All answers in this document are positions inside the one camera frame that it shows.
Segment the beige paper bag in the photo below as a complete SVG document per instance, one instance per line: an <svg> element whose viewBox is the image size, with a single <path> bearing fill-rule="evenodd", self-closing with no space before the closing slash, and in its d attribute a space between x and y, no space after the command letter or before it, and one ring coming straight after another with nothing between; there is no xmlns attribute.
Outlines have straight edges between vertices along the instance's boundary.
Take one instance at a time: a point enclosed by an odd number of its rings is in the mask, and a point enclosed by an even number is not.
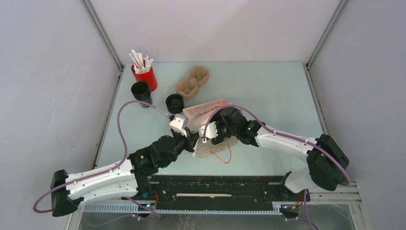
<svg viewBox="0 0 406 230"><path fill-rule="evenodd" d="M212 117L210 122L208 121L210 115L217 108L228 104L231 104L231 102L226 99L218 99L183 109L183 114L188 118L187 127L199 134L193 157L214 156L222 150L229 150L230 147L238 143L236 137L221 137L220 122L214 121L215 117Z"/></svg>

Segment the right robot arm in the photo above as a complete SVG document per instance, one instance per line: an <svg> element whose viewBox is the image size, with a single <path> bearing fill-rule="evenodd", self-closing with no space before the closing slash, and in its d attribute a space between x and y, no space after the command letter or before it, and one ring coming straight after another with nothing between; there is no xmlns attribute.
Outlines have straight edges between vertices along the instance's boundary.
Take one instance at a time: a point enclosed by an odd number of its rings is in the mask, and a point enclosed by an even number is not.
<svg viewBox="0 0 406 230"><path fill-rule="evenodd" d="M339 185L351 183L346 171L350 161L331 136L308 138L280 131L242 106L230 104L214 109L203 126L202 135L204 142L236 137L245 145L278 150L306 163L305 168L284 176L278 188L284 200L291 200L309 188L335 191Z"/></svg>

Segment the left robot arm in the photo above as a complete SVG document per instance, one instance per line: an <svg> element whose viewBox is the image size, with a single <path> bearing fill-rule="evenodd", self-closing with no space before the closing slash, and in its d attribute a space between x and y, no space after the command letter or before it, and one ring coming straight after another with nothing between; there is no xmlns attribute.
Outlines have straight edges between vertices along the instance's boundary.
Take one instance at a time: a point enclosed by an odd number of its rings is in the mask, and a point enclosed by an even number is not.
<svg viewBox="0 0 406 230"><path fill-rule="evenodd" d="M129 154L124 162L80 173L56 171L51 181L52 216L65 216L86 204L116 197L147 199L152 191L148 177L175 162L183 151L193 153L198 138L190 131L185 136L173 131Z"/></svg>

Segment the stack of black lids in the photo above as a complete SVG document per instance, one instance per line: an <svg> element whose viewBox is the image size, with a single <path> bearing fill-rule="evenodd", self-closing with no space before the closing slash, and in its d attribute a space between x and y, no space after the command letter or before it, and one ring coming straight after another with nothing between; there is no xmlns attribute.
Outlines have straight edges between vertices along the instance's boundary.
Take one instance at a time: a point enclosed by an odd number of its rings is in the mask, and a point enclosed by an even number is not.
<svg viewBox="0 0 406 230"><path fill-rule="evenodd" d="M171 94L166 100L166 107L169 113L171 114L180 114L184 109L183 98L179 94Z"/></svg>

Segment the brown pulp cup carrier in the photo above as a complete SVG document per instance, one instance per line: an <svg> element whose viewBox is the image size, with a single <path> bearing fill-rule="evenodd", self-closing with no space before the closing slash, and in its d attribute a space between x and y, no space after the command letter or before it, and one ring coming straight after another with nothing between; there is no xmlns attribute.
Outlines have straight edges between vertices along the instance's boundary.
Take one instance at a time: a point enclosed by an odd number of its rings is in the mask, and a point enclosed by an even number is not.
<svg viewBox="0 0 406 230"><path fill-rule="evenodd" d="M205 85L210 78L208 69L196 66L193 67L188 76L176 85L176 93L185 100L190 100L196 96L198 90Z"/></svg>

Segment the stack of black cups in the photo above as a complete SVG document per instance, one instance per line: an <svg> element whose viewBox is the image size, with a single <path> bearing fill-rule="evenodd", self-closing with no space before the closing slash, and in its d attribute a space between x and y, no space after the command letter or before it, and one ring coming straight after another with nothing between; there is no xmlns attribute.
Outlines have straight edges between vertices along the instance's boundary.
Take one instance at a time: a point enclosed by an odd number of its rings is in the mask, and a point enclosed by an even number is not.
<svg viewBox="0 0 406 230"><path fill-rule="evenodd" d="M151 97L151 91L150 91L149 85L146 82L138 81L138 82L134 83L131 87L131 92L136 100L147 103L147 104L145 104L145 103L141 104L141 106L143 108L148 108L148 107L150 107L150 104L153 103L152 97Z"/></svg>

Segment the red cylindrical holder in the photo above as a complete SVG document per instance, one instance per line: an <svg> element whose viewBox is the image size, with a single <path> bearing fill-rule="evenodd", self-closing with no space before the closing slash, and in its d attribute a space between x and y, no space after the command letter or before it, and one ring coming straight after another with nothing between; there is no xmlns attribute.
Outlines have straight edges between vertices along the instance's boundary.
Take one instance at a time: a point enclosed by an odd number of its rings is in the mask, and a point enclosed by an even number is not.
<svg viewBox="0 0 406 230"><path fill-rule="evenodd" d="M146 82L151 92L155 91L158 87L158 82L154 73L153 67L147 73L137 74L135 72L135 65L131 66L131 71L136 81Z"/></svg>

